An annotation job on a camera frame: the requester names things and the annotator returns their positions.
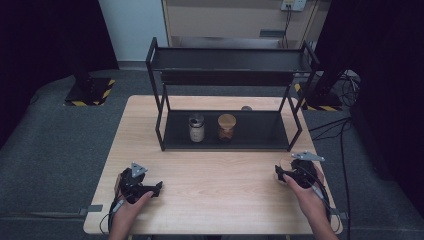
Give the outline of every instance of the gray carpet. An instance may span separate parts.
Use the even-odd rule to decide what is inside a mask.
[[[91,203],[121,114],[131,95],[152,94],[144,71],[100,71],[93,76],[116,80],[103,106],[69,107],[63,100],[73,77],[39,89],[25,116],[0,151],[0,212],[76,213]],[[173,94],[281,96],[275,88],[169,89]],[[303,111],[310,129],[349,116],[340,112]],[[340,126],[321,137],[335,136]],[[323,128],[311,133],[318,136]],[[424,239],[424,220],[392,181],[379,179],[353,126],[343,133],[351,202],[351,239]],[[335,203],[347,211],[340,138],[314,141],[326,158]],[[339,235],[347,239],[347,230]],[[270,236],[270,239],[285,239]],[[0,239],[107,239],[87,235],[83,219],[0,218]],[[291,239],[313,239],[291,236]]]

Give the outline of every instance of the shelf tier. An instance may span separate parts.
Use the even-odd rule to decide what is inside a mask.
[[[157,47],[153,71],[277,72],[312,71],[303,49],[217,49]]]
[[[188,118],[193,113],[200,113],[205,118],[205,138],[199,143],[190,140]],[[218,138],[218,117],[225,113],[237,119],[230,142],[222,142]],[[163,143],[166,149],[181,150],[279,151],[289,148],[284,123],[278,111],[171,110],[168,112]]]

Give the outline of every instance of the black controller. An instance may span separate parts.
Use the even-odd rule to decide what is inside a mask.
[[[292,171],[286,171],[275,165],[275,172],[278,175],[278,180],[286,182],[283,174],[292,177],[302,188],[310,188],[315,183],[317,171],[312,161],[295,159],[291,163]]]
[[[134,204],[141,196],[149,191],[154,192],[152,197],[159,197],[163,183],[159,182],[156,186],[144,186],[142,182],[145,176],[146,174],[144,172],[141,174],[134,174],[134,170],[130,168],[122,172],[119,187],[122,195],[129,203]]]

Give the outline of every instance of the black metal shelf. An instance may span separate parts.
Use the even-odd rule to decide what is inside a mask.
[[[205,117],[205,138],[196,143],[190,140],[188,118],[193,113]],[[232,114],[237,119],[235,134],[230,142],[218,138],[218,117]],[[165,149],[267,149],[289,147],[281,113],[278,111],[213,111],[172,110],[168,112],[163,143]]]
[[[301,49],[229,49],[158,47],[153,38],[146,58],[146,67],[153,88],[158,118],[156,134],[162,151],[165,149],[278,149],[290,151],[302,132],[297,112],[315,75],[319,61],[306,43]],[[163,93],[159,98],[154,72],[160,72]],[[296,73],[309,73],[305,94],[294,106],[290,87]],[[194,111],[171,108],[167,85],[204,86],[278,86],[285,87],[278,111],[212,111],[199,110],[205,117],[205,139],[190,140],[188,118]],[[281,111],[288,100],[297,132],[288,141]],[[159,130],[163,108],[168,109],[165,133]],[[229,143],[218,139],[217,119],[231,113],[237,119],[236,134]]]

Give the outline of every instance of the wooden table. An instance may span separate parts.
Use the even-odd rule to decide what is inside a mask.
[[[171,96],[170,100],[180,109],[207,106],[217,110],[239,110],[245,105],[274,110],[281,102],[281,98],[263,97]],[[287,135],[292,137],[296,126],[288,104],[282,115]],[[299,118],[304,131],[292,152],[315,153],[301,112]],[[129,98],[92,201],[103,209],[88,213],[85,232],[101,233],[99,223],[109,211],[116,177],[134,161],[148,169],[143,184],[163,181],[164,187],[138,216],[133,234],[312,233],[295,195],[274,178],[275,165],[290,169],[291,152],[161,151],[154,130],[156,119],[153,96]],[[328,187],[327,191],[334,206]],[[335,217],[332,226],[338,227]],[[107,220],[102,229],[107,231]]]

